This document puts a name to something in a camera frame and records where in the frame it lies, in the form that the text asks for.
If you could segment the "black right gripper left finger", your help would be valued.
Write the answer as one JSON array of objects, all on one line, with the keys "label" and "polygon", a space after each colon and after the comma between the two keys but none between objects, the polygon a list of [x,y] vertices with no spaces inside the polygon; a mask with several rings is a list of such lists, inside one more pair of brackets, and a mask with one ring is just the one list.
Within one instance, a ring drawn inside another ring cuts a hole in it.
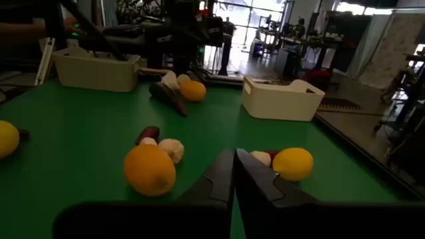
[{"label": "black right gripper left finger", "polygon": [[53,238],[229,238],[234,200],[231,150],[175,202],[84,202],[63,210]]}]

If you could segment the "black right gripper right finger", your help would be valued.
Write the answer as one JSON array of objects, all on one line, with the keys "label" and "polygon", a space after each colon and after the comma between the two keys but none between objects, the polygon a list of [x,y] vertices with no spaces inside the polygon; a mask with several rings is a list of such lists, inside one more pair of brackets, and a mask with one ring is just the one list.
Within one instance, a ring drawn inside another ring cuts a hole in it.
[{"label": "black right gripper right finger", "polygon": [[318,200],[243,149],[234,182],[247,238],[424,238],[423,202]]}]

